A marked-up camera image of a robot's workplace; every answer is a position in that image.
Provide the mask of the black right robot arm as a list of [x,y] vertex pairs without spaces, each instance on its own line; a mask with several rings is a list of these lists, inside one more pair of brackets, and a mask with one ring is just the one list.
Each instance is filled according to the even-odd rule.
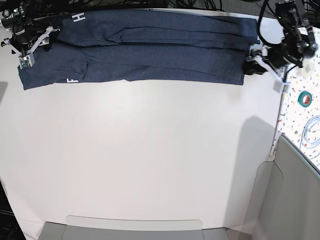
[[41,4],[41,0],[7,0],[0,4],[0,26],[11,32],[9,42],[21,53],[30,50],[50,26],[35,19]]

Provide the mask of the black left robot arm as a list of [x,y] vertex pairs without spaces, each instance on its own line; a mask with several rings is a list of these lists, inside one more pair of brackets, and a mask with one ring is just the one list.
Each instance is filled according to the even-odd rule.
[[313,27],[301,0],[282,0],[275,4],[274,10],[270,10],[282,26],[283,38],[280,43],[267,41],[261,34],[261,26],[266,8],[270,7],[268,0],[262,2],[256,28],[262,46],[266,47],[266,55],[262,49],[252,50],[243,64],[246,75],[277,74],[281,69],[287,74],[289,65],[302,68],[303,61],[313,58],[318,50]]

